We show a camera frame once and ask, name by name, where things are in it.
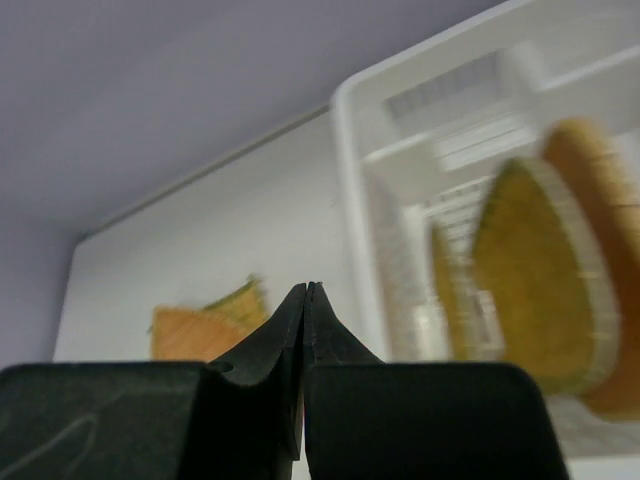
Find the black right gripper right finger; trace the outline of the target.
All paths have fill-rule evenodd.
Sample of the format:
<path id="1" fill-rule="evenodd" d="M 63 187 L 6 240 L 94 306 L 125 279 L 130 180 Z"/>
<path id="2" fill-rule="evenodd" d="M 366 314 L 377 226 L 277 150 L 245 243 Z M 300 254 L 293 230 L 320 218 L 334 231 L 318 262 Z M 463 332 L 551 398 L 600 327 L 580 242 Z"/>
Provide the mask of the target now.
<path id="1" fill-rule="evenodd" d="M 320 283 L 303 311 L 306 455 L 313 479 L 383 479 L 383 363 L 339 320 Z"/>

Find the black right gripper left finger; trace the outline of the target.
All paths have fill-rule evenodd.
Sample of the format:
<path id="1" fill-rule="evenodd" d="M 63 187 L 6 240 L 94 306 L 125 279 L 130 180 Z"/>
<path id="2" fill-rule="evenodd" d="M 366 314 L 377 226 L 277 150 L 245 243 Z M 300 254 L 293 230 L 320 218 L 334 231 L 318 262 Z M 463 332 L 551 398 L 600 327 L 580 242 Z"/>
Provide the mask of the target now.
<path id="1" fill-rule="evenodd" d="M 301 456 L 306 286 L 207 366 L 192 422 L 194 479 L 289 479 Z"/>

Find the square bamboo woven plate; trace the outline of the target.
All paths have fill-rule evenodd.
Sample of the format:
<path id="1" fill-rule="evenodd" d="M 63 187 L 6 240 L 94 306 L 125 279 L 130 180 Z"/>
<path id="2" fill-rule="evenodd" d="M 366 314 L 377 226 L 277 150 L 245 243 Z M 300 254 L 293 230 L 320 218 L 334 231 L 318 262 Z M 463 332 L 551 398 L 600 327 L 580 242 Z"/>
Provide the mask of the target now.
<path id="1" fill-rule="evenodd" d="M 151 323 L 147 329 L 148 335 L 151 335 L 153 332 L 157 314 L 165 311 L 178 313 L 217 313 L 228 317 L 233 323 L 254 328 L 262 325 L 269 317 L 263 279 L 255 274 L 250 274 L 246 278 L 246 282 L 238 289 L 204 307 L 196 308 L 184 305 L 159 305 L 155 307 L 153 309 Z"/>

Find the triangular orange woven plate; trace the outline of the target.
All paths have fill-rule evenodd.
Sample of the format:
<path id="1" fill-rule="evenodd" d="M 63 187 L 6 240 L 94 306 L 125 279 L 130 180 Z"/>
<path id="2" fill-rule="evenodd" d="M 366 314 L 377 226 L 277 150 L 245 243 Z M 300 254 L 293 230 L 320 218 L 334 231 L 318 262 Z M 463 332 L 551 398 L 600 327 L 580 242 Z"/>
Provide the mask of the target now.
<path id="1" fill-rule="evenodd" d="M 158 361 L 210 362 L 254 330 L 224 313 L 160 306 L 153 311 L 150 356 Z"/>

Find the thick tan woven plate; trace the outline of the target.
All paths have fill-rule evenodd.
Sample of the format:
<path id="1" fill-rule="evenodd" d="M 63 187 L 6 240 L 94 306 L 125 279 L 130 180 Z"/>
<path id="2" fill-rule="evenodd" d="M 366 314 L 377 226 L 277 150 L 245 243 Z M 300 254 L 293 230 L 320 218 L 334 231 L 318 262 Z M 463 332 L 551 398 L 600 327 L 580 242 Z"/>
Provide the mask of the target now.
<path id="1" fill-rule="evenodd" d="M 610 421 L 639 419 L 639 186 L 624 155 L 594 121 L 557 122 L 542 157 L 574 193 L 606 260 L 621 314 L 620 349 L 612 375 L 583 397 Z"/>

